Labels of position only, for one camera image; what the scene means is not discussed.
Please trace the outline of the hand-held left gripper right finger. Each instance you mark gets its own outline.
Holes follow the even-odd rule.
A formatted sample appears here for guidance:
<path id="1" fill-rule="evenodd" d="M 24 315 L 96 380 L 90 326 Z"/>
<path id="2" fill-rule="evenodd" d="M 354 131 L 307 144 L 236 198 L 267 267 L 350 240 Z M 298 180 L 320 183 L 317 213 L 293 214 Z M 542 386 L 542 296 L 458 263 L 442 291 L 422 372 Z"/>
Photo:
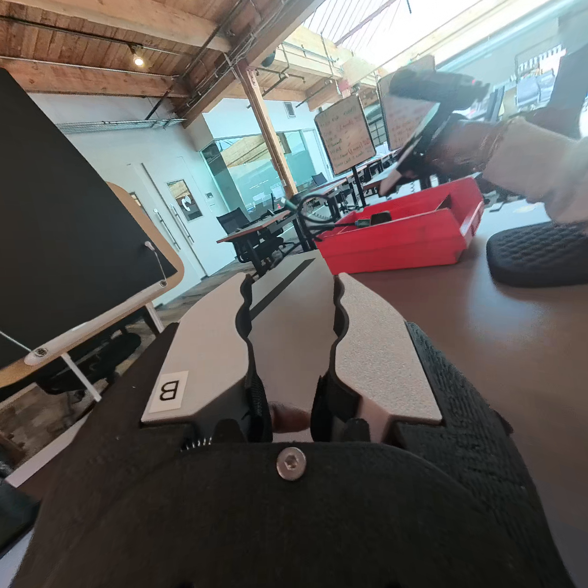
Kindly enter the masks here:
<path id="1" fill-rule="evenodd" d="M 403 316 L 354 277 L 334 277 L 335 341 L 312 408 L 312 439 L 394 442 L 399 424 L 442 425 L 442 413 Z"/>

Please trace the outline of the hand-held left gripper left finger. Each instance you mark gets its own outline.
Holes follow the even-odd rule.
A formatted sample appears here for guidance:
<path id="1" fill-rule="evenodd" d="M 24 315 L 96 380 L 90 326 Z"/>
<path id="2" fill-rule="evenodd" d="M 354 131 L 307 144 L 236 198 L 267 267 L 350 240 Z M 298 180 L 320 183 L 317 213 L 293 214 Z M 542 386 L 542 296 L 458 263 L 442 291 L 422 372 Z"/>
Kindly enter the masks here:
<path id="1" fill-rule="evenodd" d="M 238 273 L 181 318 L 141 417 L 143 425 L 250 425 L 245 392 L 252 280 Z"/>

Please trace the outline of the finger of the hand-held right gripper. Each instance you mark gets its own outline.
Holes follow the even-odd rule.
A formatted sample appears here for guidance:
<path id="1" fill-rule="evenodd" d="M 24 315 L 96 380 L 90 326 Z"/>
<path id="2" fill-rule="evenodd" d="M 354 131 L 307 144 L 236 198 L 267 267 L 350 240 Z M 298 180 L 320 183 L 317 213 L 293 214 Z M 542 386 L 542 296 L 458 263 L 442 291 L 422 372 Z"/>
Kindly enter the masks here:
<path id="1" fill-rule="evenodd" d="M 445 106 L 434 104 L 400 149 L 390 173 L 379 185 L 379 195 L 388 196 L 400 186 L 435 175 L 427 157 L 445 127 Z"/>

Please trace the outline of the red plastic bin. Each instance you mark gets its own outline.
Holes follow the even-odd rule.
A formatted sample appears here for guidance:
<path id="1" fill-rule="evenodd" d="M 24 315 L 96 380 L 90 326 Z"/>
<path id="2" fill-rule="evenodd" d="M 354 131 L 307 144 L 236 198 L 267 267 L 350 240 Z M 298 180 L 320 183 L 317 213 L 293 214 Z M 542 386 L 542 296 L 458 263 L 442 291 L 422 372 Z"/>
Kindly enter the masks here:
<path id="1" fill-rule="evenodd" d="M 475 179 L 462 178 L 350 212 L 315 242 L 334 275 L 452 265 L 473 240 L 483 207 Z M 392 221 L 370 226 L 383 210 Z"/>

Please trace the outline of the person's right forearm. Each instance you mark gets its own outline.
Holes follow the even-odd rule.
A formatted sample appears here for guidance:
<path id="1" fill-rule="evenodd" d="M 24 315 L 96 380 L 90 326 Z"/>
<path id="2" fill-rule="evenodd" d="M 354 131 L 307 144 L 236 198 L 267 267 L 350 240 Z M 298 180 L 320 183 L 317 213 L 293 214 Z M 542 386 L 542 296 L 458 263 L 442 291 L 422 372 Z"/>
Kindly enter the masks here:
<path id="1" fill-rule="evenodd" d="M 482 177 L 544 204 L 555 223 L 587 231 L 587 137 L 572 139 L 517 117 L 500 128 Z"/>

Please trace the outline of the person's right hand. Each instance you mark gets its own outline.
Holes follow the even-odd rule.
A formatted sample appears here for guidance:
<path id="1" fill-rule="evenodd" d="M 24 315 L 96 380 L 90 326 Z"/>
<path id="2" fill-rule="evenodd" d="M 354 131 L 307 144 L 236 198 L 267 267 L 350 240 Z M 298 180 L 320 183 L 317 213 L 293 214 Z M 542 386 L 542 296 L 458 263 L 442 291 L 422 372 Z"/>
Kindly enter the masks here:
<path id="1" fill-rule="evenodd" d="M 430 143 L 424 162 L 434 173 L 449 179 L 480 172 L 489 161 L 496 136 L 494 123 L 465 119 L 449 122 Z"/>

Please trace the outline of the person's left hand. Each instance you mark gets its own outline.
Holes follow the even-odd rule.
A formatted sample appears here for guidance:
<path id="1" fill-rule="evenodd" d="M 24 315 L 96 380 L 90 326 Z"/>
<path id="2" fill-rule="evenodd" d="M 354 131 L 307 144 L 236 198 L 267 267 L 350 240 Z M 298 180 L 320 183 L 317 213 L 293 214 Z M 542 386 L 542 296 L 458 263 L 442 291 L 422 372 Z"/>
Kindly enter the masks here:
<path id="1" fill-rule="evenodd" d="M 303 409 L 276 401 L 269 402 L 268 407 L 273 433 L 302 432 L 311 426 L 311 414 Z"/>

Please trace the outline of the handwritten whiteboard on stand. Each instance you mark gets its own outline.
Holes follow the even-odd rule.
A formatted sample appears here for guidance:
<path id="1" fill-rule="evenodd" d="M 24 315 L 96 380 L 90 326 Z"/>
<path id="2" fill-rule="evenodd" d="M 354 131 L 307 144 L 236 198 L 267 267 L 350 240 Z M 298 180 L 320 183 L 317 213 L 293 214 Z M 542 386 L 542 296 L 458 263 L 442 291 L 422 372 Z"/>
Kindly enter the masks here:
<path id="1" fill-rule="evenodd" d="M 376 156 L 358 93 L 341 99 L 315 116 L 315 125 L 335 176 L 352 172 L 359 199 L 366 207 L 358 166 Z"/>
<path id="2" fill-rule="evenodd" d="M 390 82 L 399 71 L 391 72 L 378 81 L 380 106 L 390 151 L 404 147 L 422 120 L 436 107 L 434 102 L 392 96 L 389 92 Z"/>

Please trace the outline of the black office chair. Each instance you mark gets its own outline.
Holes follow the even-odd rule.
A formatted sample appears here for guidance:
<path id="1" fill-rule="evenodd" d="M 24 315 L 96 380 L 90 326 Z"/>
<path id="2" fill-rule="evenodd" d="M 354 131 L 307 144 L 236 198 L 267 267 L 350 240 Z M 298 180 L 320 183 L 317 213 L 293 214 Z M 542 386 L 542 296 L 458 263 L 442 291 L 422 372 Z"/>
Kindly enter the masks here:
<path id="1" fill-rule="evenodd" d="M 249 222 L 240 208 L 217 217 L 226 237 L 217 241 L 218 244 L 229 243 L 233 246 L 237 260 L 251 263 L 258 277 L 279 264 L 286 245 L 281 234 L 280 222 L 287 220 L 288 211 L 281 213 L 268 212 L 260 219 Z"/>
<path id="2" fill-rule="evenodd" d="M 138 334 L 123 332 L 112 338 L 98 350 L 76 363 L 84 377 L 94 385 L 105 380 L 111 386 L 119 377 L 117 367 L 127 360 L 141 345 Z M 82 393 L 84 384 L 67 366 L 36 381 L 37 385 L 48 394 L 69 392 Z"/>

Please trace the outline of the white door with window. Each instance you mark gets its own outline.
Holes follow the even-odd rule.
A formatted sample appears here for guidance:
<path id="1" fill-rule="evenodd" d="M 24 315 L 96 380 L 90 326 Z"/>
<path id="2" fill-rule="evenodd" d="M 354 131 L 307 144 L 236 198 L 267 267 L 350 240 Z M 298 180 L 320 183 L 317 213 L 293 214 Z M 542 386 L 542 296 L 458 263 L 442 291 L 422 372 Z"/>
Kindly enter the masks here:
<path id="1" fill-rule="evenodd" d="M 185 276 L 198 281 L 207 278 L 209 273 L 188 227 L 195 202 L 179 158 L 164 158 L 162 162 L 150 158 L 130 164 L 130 168 L 141 182 L 140 199 L 147 215 L 180 255 Z"/>

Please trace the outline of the white stand with clear rod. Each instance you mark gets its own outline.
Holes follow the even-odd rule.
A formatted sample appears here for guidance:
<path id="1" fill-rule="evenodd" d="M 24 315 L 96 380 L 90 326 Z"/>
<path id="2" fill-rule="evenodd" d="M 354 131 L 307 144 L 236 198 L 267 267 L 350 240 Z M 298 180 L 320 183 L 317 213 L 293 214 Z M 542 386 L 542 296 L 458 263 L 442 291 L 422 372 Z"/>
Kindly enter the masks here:
<path id="1" fill-rule="evenodd" d="M 141 345 L 117 367 L 116 371 L 120 376 L 122 368 L 144 344 L 142 334 L 151 333 L 157 336 L 163 331 L 163 324 L 155 308 L 154 303 L 140 307 L 71 349 L 68 355 L 76 370 L 59 357 L 34 369 L 16 382 L 1 385 L 1 479 L 8 478 L 18 467 L 77 424 L 97 403 L 94 395 L 102 396 L 111 387 L 105 380 L 90 384 L 76 363 L 123 332 L 138 334 Z M 44 392 L 37 385 L 36 381 L 39 378 L 53 374 L 65 366 L 84 384 L 85 389 L 82 393 L 53 395 Z"/>

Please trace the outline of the wooden office desk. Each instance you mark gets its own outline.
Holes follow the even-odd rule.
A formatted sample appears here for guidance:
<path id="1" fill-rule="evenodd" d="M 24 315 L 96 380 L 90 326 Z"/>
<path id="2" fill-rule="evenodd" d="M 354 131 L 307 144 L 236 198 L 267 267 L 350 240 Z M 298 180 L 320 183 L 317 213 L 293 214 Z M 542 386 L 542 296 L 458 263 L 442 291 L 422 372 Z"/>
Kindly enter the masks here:
<path id="1" fill-rule="evenodd" d="M 253 222 L 246 222 L 245 212 L 237 208 L 217 221 L 225 231 L 217 244 L 231 244 L 237 260 L 251 263 L 257 277 L 263 277 L 298 246 L 303 252 L 316 249 L 301 216 L 288 207 L 266 212 Z"/>

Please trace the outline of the wooden support post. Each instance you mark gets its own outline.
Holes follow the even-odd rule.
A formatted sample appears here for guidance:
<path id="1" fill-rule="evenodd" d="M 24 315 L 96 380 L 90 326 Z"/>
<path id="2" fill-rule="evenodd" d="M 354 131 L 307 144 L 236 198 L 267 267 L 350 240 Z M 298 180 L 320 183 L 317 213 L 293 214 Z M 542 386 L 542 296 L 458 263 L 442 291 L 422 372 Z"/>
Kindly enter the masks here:
<path id="1" fill-rule="evenodd" d="M 273 123 L 270 120 L 268 108 L 263 100 L 258 82 L 256 81 L 254 69 L 248 64 L 245 58 L 238 61 L 236 68 L 240 83 L 260 127 L 266 147 L 268 148 L 272 164 L 282 183 L 285 196 L 288 199 L 291 199 L 292 196 L 298 193 L 298 189 L 296 188 L 295 181 L 286 161 L 282 149 L 282 143 L 280 142 Z"/>

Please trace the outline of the black board with wooden frame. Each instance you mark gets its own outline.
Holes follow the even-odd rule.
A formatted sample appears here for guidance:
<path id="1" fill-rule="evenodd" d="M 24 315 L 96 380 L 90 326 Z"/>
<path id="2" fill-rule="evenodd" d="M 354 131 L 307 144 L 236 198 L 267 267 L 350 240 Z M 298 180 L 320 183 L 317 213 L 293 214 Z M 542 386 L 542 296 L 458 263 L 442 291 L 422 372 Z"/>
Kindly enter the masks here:
<path id="1" fill-rule="evenodd" d="M 1 68 L 1 386 L 178 286 L 173 247 Z"/>

